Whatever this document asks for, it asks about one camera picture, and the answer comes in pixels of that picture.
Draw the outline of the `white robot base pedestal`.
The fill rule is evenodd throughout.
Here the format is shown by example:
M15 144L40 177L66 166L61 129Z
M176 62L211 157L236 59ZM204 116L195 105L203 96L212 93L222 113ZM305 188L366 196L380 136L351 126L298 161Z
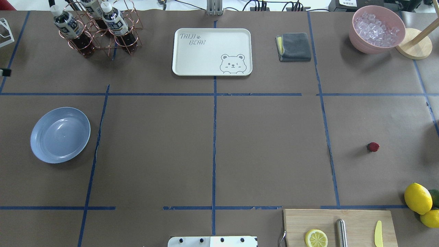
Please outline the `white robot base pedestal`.
M176 236L168 247L257 247L256 236Z

